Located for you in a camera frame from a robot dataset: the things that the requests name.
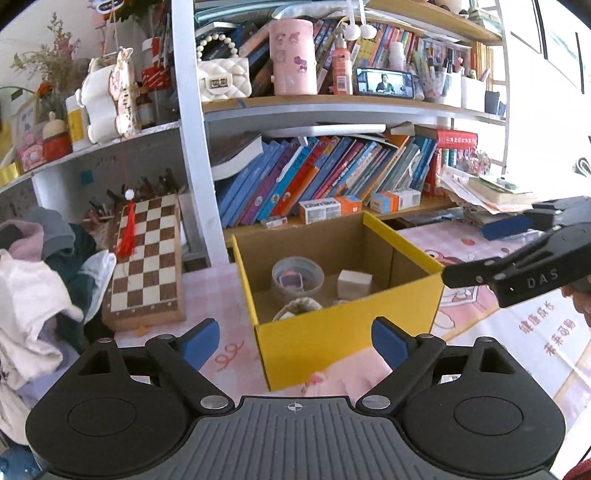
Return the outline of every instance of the window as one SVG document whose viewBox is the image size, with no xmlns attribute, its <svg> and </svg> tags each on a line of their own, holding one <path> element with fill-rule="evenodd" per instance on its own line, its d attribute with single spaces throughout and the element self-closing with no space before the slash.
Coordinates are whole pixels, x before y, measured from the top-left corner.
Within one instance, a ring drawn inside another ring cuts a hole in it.
<svg viewBox="0 0 591 480">
<path fill-rule="evenodd" d="M 523 43 L 542 53 L 541 28 L 538 24 L 535 0 L 508 0 L 503 3 L 503 18 L 509 20 L 511 33 Z"/>
<path fill-rule="evenodd" d="M 577 32 L 587 29 L 566 7 L 557 0 L 537 0 L 544 24 L 547 59 L 578 89 L 581 85 L 581 68 Z"/>
</svg>

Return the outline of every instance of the pen holder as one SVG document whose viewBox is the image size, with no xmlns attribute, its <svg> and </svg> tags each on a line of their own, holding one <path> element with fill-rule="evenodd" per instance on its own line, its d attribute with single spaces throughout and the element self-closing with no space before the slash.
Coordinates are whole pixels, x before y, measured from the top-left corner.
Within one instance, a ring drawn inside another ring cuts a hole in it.
<svg viewBox="0 0 591 480">
<path fill-rule="evenodd" d="M 484 112 L 486 82 L 462 77 L 462 108 Z"/>
<path fill-rule="evenodd" d="M 462 106 L 462 75 L 459 73 L 448 73 L 443 85 L 443 102 L 445 105 Z"/>
<path fill-rule="evenodd" d="M 449 91 L 449 87 L 444 90 L 448 75 L 447 72 L 428 72 L 419 77 L 423 84 L 426 102 L 444 103 Z"/>
</svg>

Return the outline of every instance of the smartphone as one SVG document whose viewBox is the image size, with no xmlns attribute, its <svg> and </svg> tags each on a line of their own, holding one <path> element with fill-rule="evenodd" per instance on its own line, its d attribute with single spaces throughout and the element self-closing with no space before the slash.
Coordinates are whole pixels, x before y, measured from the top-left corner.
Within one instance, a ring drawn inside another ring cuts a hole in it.
<svg viewBox="0 0 591 480">
<path fill-rule="evenodd" d="M 360 67 L 355 74 L 356 95 L 414 99 L 413 76 L 408 72 Z"/>
</svg>

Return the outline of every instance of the yellow cardboard box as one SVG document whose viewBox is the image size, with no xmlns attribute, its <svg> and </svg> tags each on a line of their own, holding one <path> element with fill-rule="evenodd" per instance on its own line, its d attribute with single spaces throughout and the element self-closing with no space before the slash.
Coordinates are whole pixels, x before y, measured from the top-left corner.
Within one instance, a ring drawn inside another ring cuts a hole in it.
<svg viewBox="0 0 591 480">
<path fill-rule="evenodd" d="M 385 316 L 410 335 L 428 332 L 443 283 L 443 266 L 368 213 L 232 239 L 246 303 L 271 390 L 371 346 L 371 322 Z M 271 270 L 300 256 L 324 271 L 315 297 L 324 310 L 272 322 L 283 305 L 271 291 Z M 370 273 L 372 294 L 331 306 L 341 270 Z"/>
</svg>

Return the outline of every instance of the white cloth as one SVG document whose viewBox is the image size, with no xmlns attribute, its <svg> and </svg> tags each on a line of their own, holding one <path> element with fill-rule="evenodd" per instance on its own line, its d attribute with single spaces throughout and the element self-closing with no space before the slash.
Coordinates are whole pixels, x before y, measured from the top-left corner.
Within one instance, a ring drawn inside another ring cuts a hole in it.
<svg viewBox="0 0 591 480">
<path fill-rule="evenodd" d="M 15 390 L 62 362 L 61 352 L 39 339 L 46 321 L 60 312 L 84 318 L 60 276 L 44 262 L 15 260 L 0 250 L 0 428 L 15 442 L 27 444 L 28 413 Z"/>
<path fill-rule="evenodd" d="M 28 445 L 25 422 L 29 411 L 19 396 L 0 382 L 0 430 L 21 445 Z"/>
<path fill-rule="evenodd" d="M 113 272 L 115 270 L 115 264 L 117 263 L 117 257 L 115 254 L 108 250 L 103 250 L 97 254 L 92 255 L 88 260 L 84 262 L 80 273 L 84 273 L 89 277 L 92 277 L 95 281 L 95 288 L 92 291 L 92 302 L 84 318 L 84 323 L 92 320 L 100 309 L 100 305 L 103 303 L 103 297 Z"/>
</svg>

